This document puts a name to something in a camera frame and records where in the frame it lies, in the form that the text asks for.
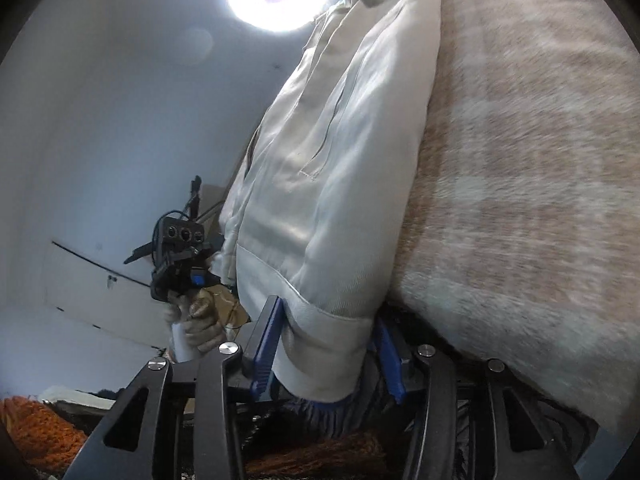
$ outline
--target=white wall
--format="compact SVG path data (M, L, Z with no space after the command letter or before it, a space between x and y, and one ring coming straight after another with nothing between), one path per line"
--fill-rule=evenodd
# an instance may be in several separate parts
M0 65L0 305L34 170L62 109L106 46L107 0L46 0Z
M41 4L0 66L0 226L18 233L0 237L0 395L117 389L154 354L44 306L46 245L148 282L122 261L195 174L226 186L309 31L258 31L225 0Z

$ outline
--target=white cloth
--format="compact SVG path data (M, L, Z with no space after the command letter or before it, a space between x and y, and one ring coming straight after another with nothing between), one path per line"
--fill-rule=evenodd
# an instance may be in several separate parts
M356 384L388 289L440 43L440 0L343 0L264 116L212 262L257 316L287 303L274 371L305 399Z

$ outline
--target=work glove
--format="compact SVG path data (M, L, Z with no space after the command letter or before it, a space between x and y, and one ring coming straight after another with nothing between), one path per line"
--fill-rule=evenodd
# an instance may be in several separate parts
M220 323L214 298L206 290L200 290L193 298L189 315L182 326L185 341L203 354L226 341L226 333Z
M168 294L168 303L162 304L162 319L167 323L169 332L171 325L178 323L182 317L181 309L184 312L189 311L190 301L187 296L178 296L174 291L170 290Z

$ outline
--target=orange yarn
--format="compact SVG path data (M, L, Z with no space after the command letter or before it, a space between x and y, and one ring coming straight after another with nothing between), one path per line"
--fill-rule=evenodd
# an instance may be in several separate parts
M49 473L65 472L86 440L47 406L24 397L1 401L0 420L27 463Z

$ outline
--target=brown fabric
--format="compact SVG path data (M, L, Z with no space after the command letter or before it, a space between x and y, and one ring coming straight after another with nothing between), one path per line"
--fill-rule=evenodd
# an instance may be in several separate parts
M86 440L47 406L24 397L2 400L0 421L25 461L49 473L65 472Z
M326 440L246 464L246 473L252 478L306 477L332 472L339 472L341 476L382 476L386 466L382 447L376 437L371 433L353 433L339 440Z
M602 0L442 0L390 297L637 431L640 56Z

